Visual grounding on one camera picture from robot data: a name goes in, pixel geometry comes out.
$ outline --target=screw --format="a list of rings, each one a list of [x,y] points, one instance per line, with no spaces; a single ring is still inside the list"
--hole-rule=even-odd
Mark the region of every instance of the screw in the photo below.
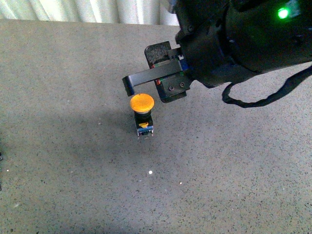
[[[187,27],[187,31],[189,31],[189,33],[191,33],[193,30],[194,30],[193,25],[189,25],[189,26]]]

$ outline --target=white curtain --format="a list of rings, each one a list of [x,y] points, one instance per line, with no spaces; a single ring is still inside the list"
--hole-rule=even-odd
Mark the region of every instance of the white curtain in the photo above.
[[[178,25],[160,0],[0,0],[0,19]]]

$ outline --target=gray floor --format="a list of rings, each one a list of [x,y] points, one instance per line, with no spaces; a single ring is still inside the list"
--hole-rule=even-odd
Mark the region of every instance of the gray floor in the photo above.
[[[0,21],[0,233],[311,233],[312,78],[272,105],[192,84],[137,139],[121,78],[177,27]],[[246,101],[307,67],[233,88]]]

